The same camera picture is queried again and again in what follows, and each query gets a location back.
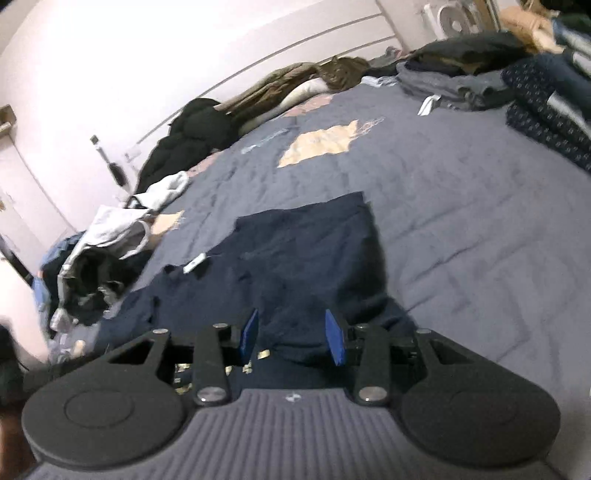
gray clothing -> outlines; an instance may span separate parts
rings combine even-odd
[[[501,80],[501,71],[450,77],[437,72],[408,70],[406,62],[397,65],[398,81],[409,95],[425,99],[441,96],[441,105],[460,110],[486,110],[513,100],[513,92]]]

door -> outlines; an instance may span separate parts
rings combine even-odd
[[[0,235],[27,268],[36,273],[41,257],[75,230],[50,202],[10,137],[0,138]]]
[[[2,190],[0,190],[0,235],[27,270],[36,274],[46,249],[12,207]]]

fan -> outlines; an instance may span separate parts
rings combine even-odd
[[[439,8],[427,4],[423,7],[423,12],[439,40],[483,30],[478,8],[471,1],[452,0]]]

black puffer jacket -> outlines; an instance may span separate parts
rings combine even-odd
[[[136,193],[145,192],[167,175],[194,167],[214,149],[224,150],[238,140],[238,129],[229,115],[213,108],[217,104],[210,98],[196,98],[183,108],[139,173]]]

pile of clothes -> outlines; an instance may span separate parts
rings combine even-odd
[[[125,207],[101,206],[85,232],[49,250],[33,284],[46,338],[76,323],[96,323],[123,295],[181,213],[158,212],[188,184],[187,173],[180,172],[132,197]]]
[[[366,60],[350,57],[334,57],[323,64],[294,63],[271,72],[224,103],[209,98],[192,100],[148,157],[135,192],[143,193],[164,177],[189,170],[314,95],[358,85],[368,68]]]
[[[507,124],[591,171],[591,18],[552,20],[560,54],[540,53],[503,71],[515,93]]]
[[[367,75],[396,75],[403,91],[430,101],[430,109],[485,110],[513,99],[501,70],[529,55],[510,32],[482,32],[435,41],[390,65],[370,69]]]

